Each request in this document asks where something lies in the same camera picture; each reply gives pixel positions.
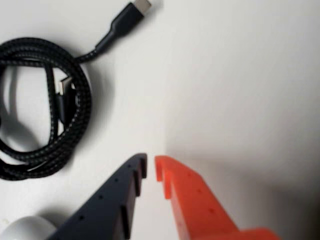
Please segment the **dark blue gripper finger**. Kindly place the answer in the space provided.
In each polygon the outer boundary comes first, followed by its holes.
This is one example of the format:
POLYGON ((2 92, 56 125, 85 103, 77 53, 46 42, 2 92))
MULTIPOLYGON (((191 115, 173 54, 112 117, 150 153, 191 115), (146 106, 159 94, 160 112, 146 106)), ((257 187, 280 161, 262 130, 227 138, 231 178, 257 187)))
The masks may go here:
POLYGON ((145 153, 130 157, 49 239, 130 239, 135 201, 147 177, 147 162, 145 153))

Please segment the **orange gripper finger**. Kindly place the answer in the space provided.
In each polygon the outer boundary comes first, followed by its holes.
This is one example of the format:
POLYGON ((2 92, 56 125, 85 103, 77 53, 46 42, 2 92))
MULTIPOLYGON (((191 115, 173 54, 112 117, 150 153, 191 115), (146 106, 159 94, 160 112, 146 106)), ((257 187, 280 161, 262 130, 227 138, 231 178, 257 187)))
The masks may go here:
POLYGON ((240 230, 196 171, 166 156, 155 157, 156 179, 171 201, 181 240, 277 240, 267 228, 240 230))

